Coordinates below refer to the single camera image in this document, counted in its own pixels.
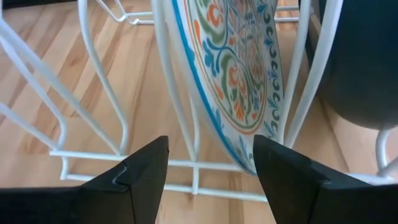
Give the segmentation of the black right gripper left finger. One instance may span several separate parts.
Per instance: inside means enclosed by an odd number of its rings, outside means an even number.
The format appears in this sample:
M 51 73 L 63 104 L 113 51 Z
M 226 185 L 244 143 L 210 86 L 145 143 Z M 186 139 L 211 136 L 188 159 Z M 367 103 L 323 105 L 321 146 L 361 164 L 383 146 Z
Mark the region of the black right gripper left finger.
M 155 224 L 169 139 L 159 136 L 74 187 L 0 189 L 0 224 Z

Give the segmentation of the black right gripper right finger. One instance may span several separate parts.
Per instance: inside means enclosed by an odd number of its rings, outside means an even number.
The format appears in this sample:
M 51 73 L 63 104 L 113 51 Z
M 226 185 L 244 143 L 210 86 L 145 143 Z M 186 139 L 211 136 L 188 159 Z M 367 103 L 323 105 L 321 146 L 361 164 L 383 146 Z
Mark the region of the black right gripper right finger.
M 398 224 L 398 184 L 367 183 L 259 134 L 253 154 L 277 224 Z

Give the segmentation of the black plate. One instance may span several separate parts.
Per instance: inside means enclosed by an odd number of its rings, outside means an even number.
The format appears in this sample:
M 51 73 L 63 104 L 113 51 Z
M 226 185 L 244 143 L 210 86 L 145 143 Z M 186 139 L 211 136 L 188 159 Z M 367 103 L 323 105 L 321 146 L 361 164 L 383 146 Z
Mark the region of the black plate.
M 320 94 L 351 123 L 398 126 L 398 0 L 343 0 Z

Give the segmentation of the colourful floral pattern plate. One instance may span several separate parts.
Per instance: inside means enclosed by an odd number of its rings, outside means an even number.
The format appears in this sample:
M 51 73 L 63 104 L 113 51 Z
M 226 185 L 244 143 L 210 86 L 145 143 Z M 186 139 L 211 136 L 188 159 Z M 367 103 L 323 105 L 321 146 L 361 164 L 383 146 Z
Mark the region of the colourful floral pattern plate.
M 255 174 L 255 135 L 276 140 L 284 100 L 277 0 L 164 0 L 188 92 L 222 150 Z

